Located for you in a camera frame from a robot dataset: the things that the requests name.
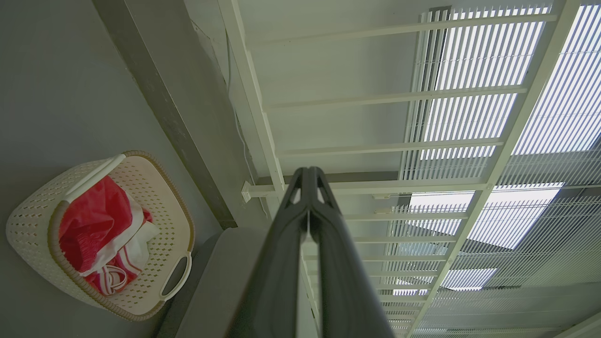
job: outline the basket hole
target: basket hole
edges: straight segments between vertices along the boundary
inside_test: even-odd
[[[177,283],[180,281],[180,279],[182,279],[182,276],[184,276],[184,272],[186,270],[187,259],[188,258],[186,258],[186,257],[182,257],[180,259],[180,261],[177,262],[177,266],[173,270],[173,273],[171,274],[171,276],[169,276],[169,281],[167,282],[167,285],[165,286],[165,288],[163,289],[163,292],[161,293],[163,296],[168,294],[169,292],[171,292],[171,290],[173,290],[173,288],[177,285]]]

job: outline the clothes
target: clothes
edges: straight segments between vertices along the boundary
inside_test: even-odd
[[[159,233],[150,212],[106,176],[71,203],[61,221],[59,244],[81,276],[111,295],[142,272],[147,242]]]

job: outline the perforated basket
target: perforated basket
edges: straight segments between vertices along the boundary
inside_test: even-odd
[[[58,243],[58,230],[69,204],[106,175],[150,210],[160,229],[148,243],[150,258],[143,272],[123,291],[108,297],[79,275]],[[17,253],[56,287],[131,321],[143,321],[158,312],[183,286],[192,267],[194,225],[188,210],[162,167],[145,152],[125,152],[65,171],[13,211],[6,234]],[[182,257],[187,258],[185,273],[173,290],[162,295]]]

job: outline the floor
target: floor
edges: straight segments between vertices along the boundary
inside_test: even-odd
[[[91,1],[0,5],[0,220],[60,172],[125,150],[154,154],[186,200],[199,245],[221,228],[115,50]],[[152,337],[62,293],[0,239],[0,336]]]

